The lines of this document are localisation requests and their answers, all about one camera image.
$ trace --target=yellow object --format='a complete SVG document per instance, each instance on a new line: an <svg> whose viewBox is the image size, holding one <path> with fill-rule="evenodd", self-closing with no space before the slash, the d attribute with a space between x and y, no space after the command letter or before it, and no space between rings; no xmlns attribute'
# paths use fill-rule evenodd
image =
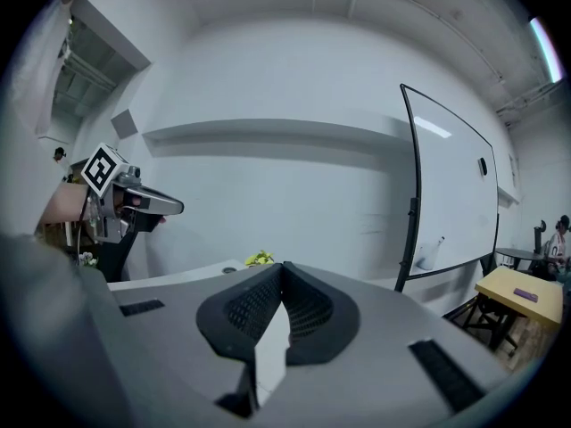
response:
<svg viewBox="0 0 571 428"><path fill-rule="evenodd" d="M537 295L537 302L516 295L517 288ZM551 329L561 324L563 291L559 284L498 267L476 284L476 290Z"/></svg>
<svg viewBox="0 0 571 428"><path fill-rule="evenodd" d="M271 258L272 255L274 254L267 253L265 251L260 251L260 253L248 257L244 262L244 264L247 267L251 267L254 265L271 265L274 263L274 260Z"/></svg>

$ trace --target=yellow table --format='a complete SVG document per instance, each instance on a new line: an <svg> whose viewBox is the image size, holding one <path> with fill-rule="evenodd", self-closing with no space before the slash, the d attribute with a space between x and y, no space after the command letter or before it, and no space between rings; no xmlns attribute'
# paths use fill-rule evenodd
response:
<svg viewBox="0 0 571 428"><path fill-rule="evenodd" d="M537 302L516 295L514 290L517 288L536 294ZM496 350L509 333L516 321L517 313L537 320L551 330L558 329L561 324L563 290L559 284L543 281L506 267L498 267L476 284L476 290L479 292L478 301L472 308L464 327L469 327L469 320L476 307L484 300L484 296L509 308L505 320L492 335L489 345L492 350Z"/></svg>

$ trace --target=whiteboard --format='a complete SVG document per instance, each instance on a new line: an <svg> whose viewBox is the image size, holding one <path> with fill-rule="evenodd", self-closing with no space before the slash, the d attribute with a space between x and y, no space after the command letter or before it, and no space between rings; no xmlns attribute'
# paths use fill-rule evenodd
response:
<svg viewBox="0 0 571 428"><path fill-rule="evenodd" d="M466 121L407 86L402 92L416 140L420 199L410 276L428 275L493 252L495 160L490 144Z"/></svg>

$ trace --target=black mesh pad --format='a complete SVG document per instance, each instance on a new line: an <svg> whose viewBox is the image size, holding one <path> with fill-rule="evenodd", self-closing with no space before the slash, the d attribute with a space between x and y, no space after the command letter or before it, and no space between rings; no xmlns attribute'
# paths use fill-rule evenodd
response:
<svg viewBox="0 0 571 428"><path fill-rule="evenodd" d="M294 343L286 353L287 365L326 363L359 330L355 302L291 262L272 265L212 295L196 312L196 325L216 353L253 363L253 348L282 301Z"/></svg>
<svg viewBox="0 0 571 428"><path fill-rule="evenodd" d="M228 322L256 342L261 339L279 307L279 279L276 271L224 307Z"/></svg>

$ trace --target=ceiling light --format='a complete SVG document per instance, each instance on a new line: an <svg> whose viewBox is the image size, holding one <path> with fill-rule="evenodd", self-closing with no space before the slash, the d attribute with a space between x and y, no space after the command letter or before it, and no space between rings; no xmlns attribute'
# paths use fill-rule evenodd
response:
<svg viewBox="0 0 571 428"><path fill-rule="evenodd" d="M559 62L555 48L551 44L550 38L547 36L543 25L537 18L533 18L530 25L532 26L537 42L542 49L543 58L547 63L548 70L550 71L551 82L557 82L563 78L563 69L561 68L561 63Z"/></svg>
<svg viewBox="0 0 571 428"><path fill-rule="evenodd" d="M432 122L428 122L428 120L424 120L419 116L415 116L414 123L419 127L422 127L424 130L436 133L438 136L441 136L442 138L448 138L449 136L452 136L452 133L447 132L443 128L440 128L437 125L433 124Z"/></svg>

